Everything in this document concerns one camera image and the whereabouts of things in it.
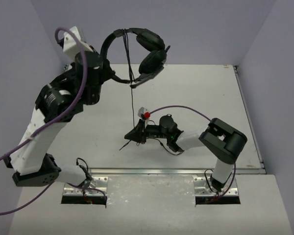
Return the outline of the black headset with microphone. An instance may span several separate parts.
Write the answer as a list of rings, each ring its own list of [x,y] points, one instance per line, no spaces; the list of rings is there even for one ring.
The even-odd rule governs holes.
[[[135,35],[136,42],[146,53],[139,60],[136,58],[134,60],[131,59],[129,48],[130,34]],[[146,28],[137,27],[117,29],[109,34],[104,40],[100,49],[101,57],[109,61],[109,49],[117,38],[120,38],[123,41],[129,78],[122,79],[111,67],[111,69],[115,72],[112,80],[117,83],[127,84],[132,89],[134,89],[154,79],[156,76],[158,76],[159,73],[161,73],[161,71],[163,71],[168,59],[168,51],[170,50],[171,46],[167,45],[164,39],[162,39],[162,37],[157,33]]]

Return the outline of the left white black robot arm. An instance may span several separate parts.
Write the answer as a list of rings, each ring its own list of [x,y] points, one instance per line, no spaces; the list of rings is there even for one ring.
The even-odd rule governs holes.
[[[21,148],[4,160],[15,171],[12,178],[16,186],[42,187],[63,182],[87,188],[92,182],[85,166],[61,164],[47,153],[58,133],[83,112],[85,105],[99,102],[103,83],[115,75],[110,62],[96,51],[86,51],[85,57],[83,62],[78,53],[71,69],[41,89]]]

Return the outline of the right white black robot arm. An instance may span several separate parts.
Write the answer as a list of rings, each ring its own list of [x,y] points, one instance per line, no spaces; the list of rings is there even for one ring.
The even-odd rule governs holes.
[[[162,116],[158,125],[149,125],[147,119],[141,118],[124,138],[140,144],[147,139],[165,139],[167,147],[175,153],[206,147],[217,157],[210,177],[211,186],[217,192],[222,191],[247,143],[245,134],[219,118],[213,118],[204,131],[182,131],[171,115]]]

